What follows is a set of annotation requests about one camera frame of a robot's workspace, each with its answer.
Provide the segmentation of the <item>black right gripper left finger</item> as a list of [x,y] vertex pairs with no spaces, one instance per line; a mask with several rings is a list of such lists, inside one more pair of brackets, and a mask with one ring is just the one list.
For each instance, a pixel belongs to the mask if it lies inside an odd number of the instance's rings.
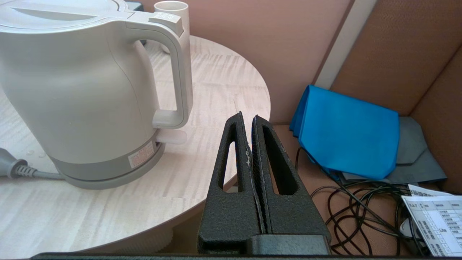
[[[235,146],[238,192],[224,190],[230,145]],[[246,253],[247,241],[261,233],[259,207],[241,112],[225,123],[198,231],[199,253]]]

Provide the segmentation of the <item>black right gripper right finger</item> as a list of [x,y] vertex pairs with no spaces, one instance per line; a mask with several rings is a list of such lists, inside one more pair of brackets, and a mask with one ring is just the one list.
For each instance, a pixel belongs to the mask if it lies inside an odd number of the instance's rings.
[[273,126],[258,115],[252,121],[252,178],[265,234],[330,234]]

